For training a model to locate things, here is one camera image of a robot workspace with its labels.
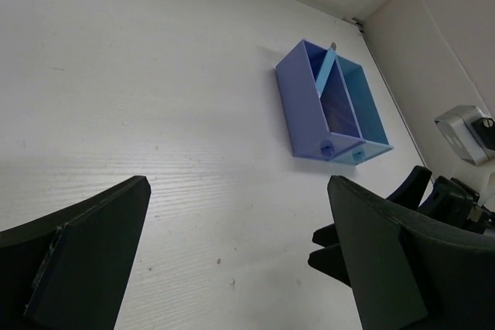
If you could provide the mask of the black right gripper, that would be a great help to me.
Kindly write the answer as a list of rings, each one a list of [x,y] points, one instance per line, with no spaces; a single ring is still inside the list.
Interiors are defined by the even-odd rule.
[[[494,212],[480,206],[479,193],[458,179],[438,177],[421,204],[431,177],[429,169],[416,165],[387,200],[462,230],[494,235]]]

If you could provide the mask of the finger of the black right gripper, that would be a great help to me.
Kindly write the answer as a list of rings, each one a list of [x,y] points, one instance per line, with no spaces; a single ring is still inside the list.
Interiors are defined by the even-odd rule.
[[[311,252],[308,265],[351,287],[336,226],[330,224],[317,230],[312,236],[312,242],[321,249]]]

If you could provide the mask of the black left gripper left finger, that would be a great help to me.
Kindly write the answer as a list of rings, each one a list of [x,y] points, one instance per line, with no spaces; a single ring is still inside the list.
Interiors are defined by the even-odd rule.
[[[3,329],[113,329],[149,207],[135,175],[1,232]]]

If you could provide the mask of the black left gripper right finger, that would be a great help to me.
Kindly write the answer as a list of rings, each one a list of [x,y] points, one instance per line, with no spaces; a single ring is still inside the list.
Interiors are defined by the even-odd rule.
[[[365,329],[492,329],[494,238],[438,222],[355,182],[328,183]]]

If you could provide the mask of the light blue correction tape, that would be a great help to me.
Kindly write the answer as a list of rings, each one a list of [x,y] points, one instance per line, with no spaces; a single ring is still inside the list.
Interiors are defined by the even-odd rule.
[[[319,97],[321,97],[323,94],[323,91],[325,89],[327,80],[333,68],[333,64],[335,63],[335,60],[336,60],[336,43],[332,42],[330,48],[326,51],[326,54],[322,59],[319,72],[315,78],[316,91]]]

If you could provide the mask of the light blue storage bin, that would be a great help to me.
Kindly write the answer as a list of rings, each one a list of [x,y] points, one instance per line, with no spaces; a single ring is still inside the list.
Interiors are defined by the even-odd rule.
[[[333,162],[358,165],[393,149],[360,64],[337,56],[321,103],[330,132],[350,140]]]

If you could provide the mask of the purple blue storage bin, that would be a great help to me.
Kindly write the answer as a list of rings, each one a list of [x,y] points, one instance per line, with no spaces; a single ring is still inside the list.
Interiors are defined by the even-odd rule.
[[[302,40],[275,67],[292,154],[325,162],[350,143],[330,132],[316,91],[315,78],[327,50]]]

